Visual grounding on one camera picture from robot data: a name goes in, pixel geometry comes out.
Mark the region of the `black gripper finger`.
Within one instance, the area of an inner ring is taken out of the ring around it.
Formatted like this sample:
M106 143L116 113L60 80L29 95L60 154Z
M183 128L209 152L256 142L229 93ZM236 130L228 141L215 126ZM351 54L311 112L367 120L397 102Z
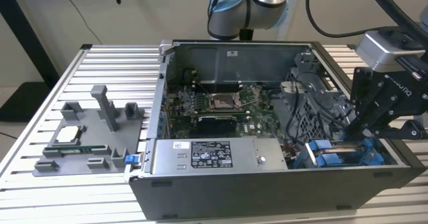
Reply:
M343 129L343 140L355 141L373 136L375 127L385 124L386 109L395 102L387 93L383 73L369 67L356 67L352 73L350 102L354 105L354 119Z
M381 139L426 139L426 115L415 115L411 119L406 119L401 125L391 125L397 123L394 120L386 126L375 127L373 134Z

